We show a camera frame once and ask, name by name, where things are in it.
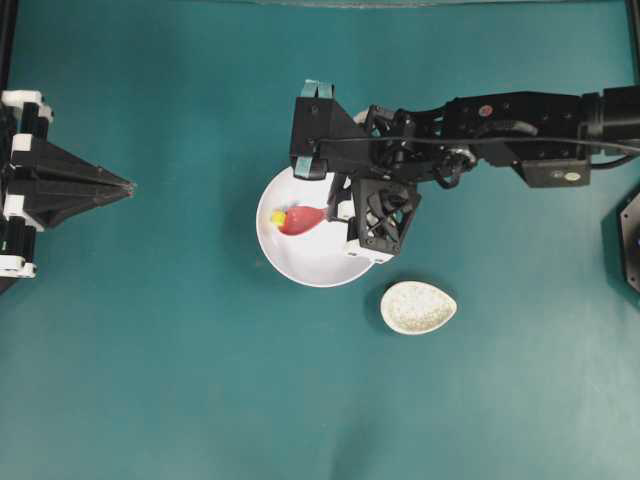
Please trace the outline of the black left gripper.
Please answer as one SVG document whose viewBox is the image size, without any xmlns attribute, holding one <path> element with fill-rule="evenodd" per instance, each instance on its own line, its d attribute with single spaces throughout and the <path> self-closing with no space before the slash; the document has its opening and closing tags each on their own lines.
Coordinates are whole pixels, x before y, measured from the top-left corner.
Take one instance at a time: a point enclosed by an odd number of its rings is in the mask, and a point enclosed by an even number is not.
<svg viewBox="0 0 640 480">
<path fill-rule="evenodd" d="M 36 276 L 36 236 L 133 195 L 135 184 L 46 140 L 52 108 L 38 90 L 1 92 L 1 292 Z M 98 185 L 36 185 L 36 174 Z"/>
</svg>

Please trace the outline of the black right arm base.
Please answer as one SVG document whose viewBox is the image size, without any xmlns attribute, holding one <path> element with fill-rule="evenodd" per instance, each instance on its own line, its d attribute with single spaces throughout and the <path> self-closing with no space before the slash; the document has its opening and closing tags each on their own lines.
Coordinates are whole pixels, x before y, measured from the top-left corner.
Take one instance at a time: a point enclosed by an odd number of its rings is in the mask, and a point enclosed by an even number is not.
<svg viewBox="0 0 640 480">
<path fill-rule="evenodd" d="M 601 222 L 607 282 L 626 300 L 639 301 L 639 186 L 627 191 Z"/>
</svg>

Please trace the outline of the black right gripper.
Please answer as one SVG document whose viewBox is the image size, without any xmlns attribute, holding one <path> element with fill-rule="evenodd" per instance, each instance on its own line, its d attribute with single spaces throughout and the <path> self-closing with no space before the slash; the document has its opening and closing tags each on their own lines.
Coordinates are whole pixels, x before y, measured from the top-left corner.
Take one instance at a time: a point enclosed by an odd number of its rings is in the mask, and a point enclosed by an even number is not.
<svg viewBox="0 0 640 480">
<path fill-rule="evenodd" d="M 355 216 L 349 177 L 385 177 L 378 164 L 374 134 L 385 130 L 385 110 L 371 106 L 356 116 L 335 100 L 335 87 L 307 80 L 296 98 L 289 156 L 294 177 L 323 180 L 335 173 L 330 186 L 326 218 L 348 223 Z"/>
</svg>

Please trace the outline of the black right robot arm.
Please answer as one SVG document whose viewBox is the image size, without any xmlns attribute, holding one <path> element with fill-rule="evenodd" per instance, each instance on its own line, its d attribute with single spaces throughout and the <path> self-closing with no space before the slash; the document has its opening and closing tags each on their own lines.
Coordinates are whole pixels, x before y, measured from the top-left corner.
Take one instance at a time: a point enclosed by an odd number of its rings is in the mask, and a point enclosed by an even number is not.
<svg viewBox="0 0 640 480">
<path fill-rule="evenodd" d="M 331 87 L 310 82 L 295 103 L 289 156 L 298 179 L 353 182 L 365 202 L 356 218 L 396 236 L 417 210 L 419 183 L 453 189 L 481 161 L 531 188 L 560 188 L 638 158 L 639 89 L 458 97 L 423 111 L 372 105 L 352 117 Z"/>
</svg>

